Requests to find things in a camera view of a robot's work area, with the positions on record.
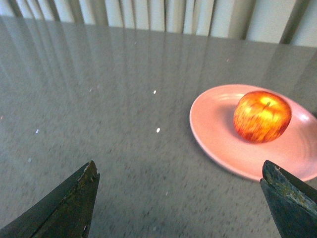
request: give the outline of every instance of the plate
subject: plate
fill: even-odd
[[[292,119],[286,131],[271,142],[252,144],[233,127],[236,105],[246,93],[272,92],[251,85],[222,85],[202,93],[190,110],[190,126],[201,148],[216,163],[247,179],[260,181],[262,166],[270,160],[302,181],[317,177],[317,119],[286,98]]]

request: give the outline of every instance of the granite countertop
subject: granite countertop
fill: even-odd
[[[89,237],[280,237],[259,183],[202,151],[189,111],[251,84],[316,115],[315,48],[20,18],[0,32],[0,227],[94,160]]]

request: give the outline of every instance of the white curtain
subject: white curtain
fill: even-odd
[[[0,0],[0,15],[317,47],[317,0]]]

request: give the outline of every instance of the apple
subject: apple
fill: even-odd
[[[238,102],[233,125],[242,138],[262,143],[280,137],[291,118],[291,107],[283,98],[266,91],[254,91]]]

